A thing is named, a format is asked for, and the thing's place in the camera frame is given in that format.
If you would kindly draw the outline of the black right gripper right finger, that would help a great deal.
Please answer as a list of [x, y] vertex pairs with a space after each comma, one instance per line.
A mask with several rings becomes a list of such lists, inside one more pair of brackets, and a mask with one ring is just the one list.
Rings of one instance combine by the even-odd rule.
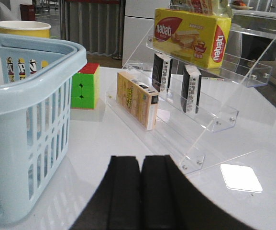
[[201, 193], [169, 155], [146, 156], [141, 174], [143, 230], [249, 230]]

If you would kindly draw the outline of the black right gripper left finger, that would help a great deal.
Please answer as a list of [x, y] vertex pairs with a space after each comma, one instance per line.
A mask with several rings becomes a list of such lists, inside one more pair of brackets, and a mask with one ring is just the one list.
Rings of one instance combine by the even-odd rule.
[[139, 230], [140, 168], [134, 156], [111, 156], [97, 190], [72, 230]]

